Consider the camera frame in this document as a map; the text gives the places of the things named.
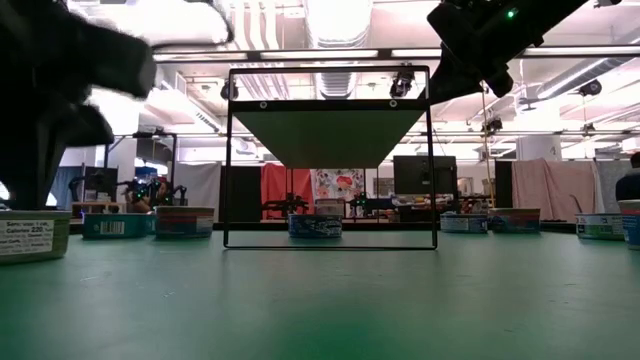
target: air duct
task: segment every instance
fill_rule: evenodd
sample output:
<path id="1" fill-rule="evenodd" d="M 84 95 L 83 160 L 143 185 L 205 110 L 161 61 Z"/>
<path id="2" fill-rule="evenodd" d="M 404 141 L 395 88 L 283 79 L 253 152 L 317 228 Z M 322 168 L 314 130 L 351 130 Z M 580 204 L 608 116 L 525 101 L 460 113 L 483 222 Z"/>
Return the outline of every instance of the air duct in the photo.
<path id="1" fill-rule="evenodd" d="M 640 28 L 637 28 L 614 42 L 613 45 L 629 45 L 640 43 Z M 542 84 L 536 91 L 535 98 L 523 98 L 521 104 L 534 103 L 555 98 L 578 88 L 619 66 L 633 60 L 633 57 L 587 59 L 565 71 L 553 80 Z"/>
<path id="2" fill-rule="evenodd" d="M 353 49 L 365 47 L 371 26 L 372 0 L 305 0 L 305 22 L 310 47 Z M 355 73 L 316 74 L 325 99 L 346 99 L 355 88 Z"/>

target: ceiling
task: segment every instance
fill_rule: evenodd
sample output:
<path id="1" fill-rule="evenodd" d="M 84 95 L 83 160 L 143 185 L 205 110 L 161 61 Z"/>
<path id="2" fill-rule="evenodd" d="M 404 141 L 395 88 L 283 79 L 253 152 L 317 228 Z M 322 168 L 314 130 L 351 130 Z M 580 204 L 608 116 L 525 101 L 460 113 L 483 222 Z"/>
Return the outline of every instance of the ceiling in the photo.
<path id="1" fill-rule="evenodd" d="M 337 31 L 336 28 L 341 29 L 341 26 L 348 27 L 357 16 L 352 9 L 347 8 L 340 11 L 344 9 L 344 0 L 322 1 L 327 6 L 331 6 L 331 9 L 335 9 L 332 13 L 334 23 L 327 25 L 331 26 L 333 31 Z M 124 31 L 142 36 L 154 44 L 210 41 L 216 36 L 221 37 L 220 33 L 224 30 L 220 16 L 215 11 L 207 9 L 204 4 L 190 4 L 181 0 L 138 0 L 128 2 L 129 8 L 138 8 L 137 12 L 127 12 L 125 11 L 127 9 L 122 5 L 94 4 L 87 6 L 86 4 L 91 1 L 75 0 L 75 2 L 84 4 L 83 8 L 92 12 L 94 17 L 109 18 Z M 427 14 L 437 3 L 438 1 L 430 0 L 373 0 L 371 22 L 364 46 L 370 48 L 439 46 L 439 38 L 426 21 Z M 273 49 L 274 46 L 280 49 L 304 49 L 312 46 L 307 35 L 302 0 L 229 0 L 223 1 L 223 4 L 227 15 L 236 26 L 237 40 L 229 48 L 231 50 Z M 146 15 L 153 21 L 144 27 L 140 21 L 135 21 L 139 19 L 136 16 L 141 15 Z M 275 26 L 268 24 L 272 19 L 275 20 Z M 637 19 L 640 19 L 640 1 L 626 0 L 618 6 L 597 9 L 593 7 L 592 3 L 588 3 L 550 31 L 545 36 L 545 45 L 616 43 L 627 33 L 636 31 L 640 27 Z M 239 22 L 244 22 L 242 28 L 238 27 Z M 488 112 L 487 115 L 499 116 L 503 120 L 505 129 L 508 130 L 546 130 L 549 128 L 579 130 L 585 120 L 593 121 L 598 130 L 634 129 L 636 124 L 640 127 L 640 117 L 636 113 L 625 114 L 625 111 L 640 106 L 640 98 L 635 95 L 640 91 L 640 87 L 638 87 L 640 86 L 640 61 L 637 59 L 598 77 L 603 85 L 603 91 L 598 96 L 583 98 L 570 92 L 553 100 L 534 104 L 536 110 L 531 114 L 517 111 L 517 99 L 524 95 L 522 89 L 553 80 L 580 62 L 581 59 L 535 59 L 510 62 L 509 73 L 516 83 L 515 91 L 507 96 L 506 100 L 500 102 L 500 106 L 494 109 L 497 111 Z M 438 65 L 436 61 L 414 64 L 428 65 L 432 70 Z M 310 65 L 313 63 L 288 64 L 287 66 Z M 226 101 L 220 97 L 220 90 L 232 66 L 234 65 L 162 65 L 167 72 L 176 71 L 181 74 L 188 83 L 188 95 L 209 115 L 220 119 L 222 125 L 224 125 L 227 109 Z M 264 64 L 252 64 L 251 66 L 262 67 Z M 393 76 L 393 73 L 358 76 L 351 98 L 389 98 L 388 92 Z M 417 84 L 414 84 L 414 89 L 408 97 L 416 97 L 424 87 L 424 75 L 416 74 L 416 79 Z M 278 84 L 272 79 L 266 79 L 261 84 L 262 95 L 266 95 L 266 97 L 280 98 L 277 87 L 284 87 L 286 84 L 288 99 L 321 98 L 316 90 L 316 82 L 311 75 L 285 75 L 280 78 Z M 258 96 L 250 94 L 250 89 L 245 87 L 245 81 L 239 81 L 238 86 L 238 100 L 265 98 L 260 94 Z M 441 132 L 467 131 L 468 129 L 478 131 L 484 121 L 482 110 L 488 105 L 495 105 L 495 101 L 497 98 L 488 93 L 484 99 L 481 94 L 474 94 L 436 105 L 432 108 L 436 130 Z M 616 115 L 620 114 L 624 116 L 616 118 Z M 418 119 L 411 131 L 425 130 L 424 121 L 421 120 L 423 119 Z M 181 129 L 188 130 L 189 128 L 183 126 Z M 200 130 L 208 131 L 206 127 L 200 127 L 198 132 Z M 234 131 L 243 130 L 242 127 L 234 129 Z M 614 136 L 597 140 L 603 143 L 602 146 L 612 146 L 624 137 Z M 423 140 L 420 136 L 407 136 L 403 141 L 419 143 Z M 445 145 L 452 141 L 482 141 L 478 136 L 450 139 L 439 137 L 439 140 Z M 583 138 L 567 137 L 564 140 L 568 142 L 582 141 Z M 512 143 L 513 141 L 515 138 L 506 141 L 503 139 L 504 143 Z M 217 141 L 216 145 L 211 146 L 222 146 L 223 144 L 220 143 Z"/>

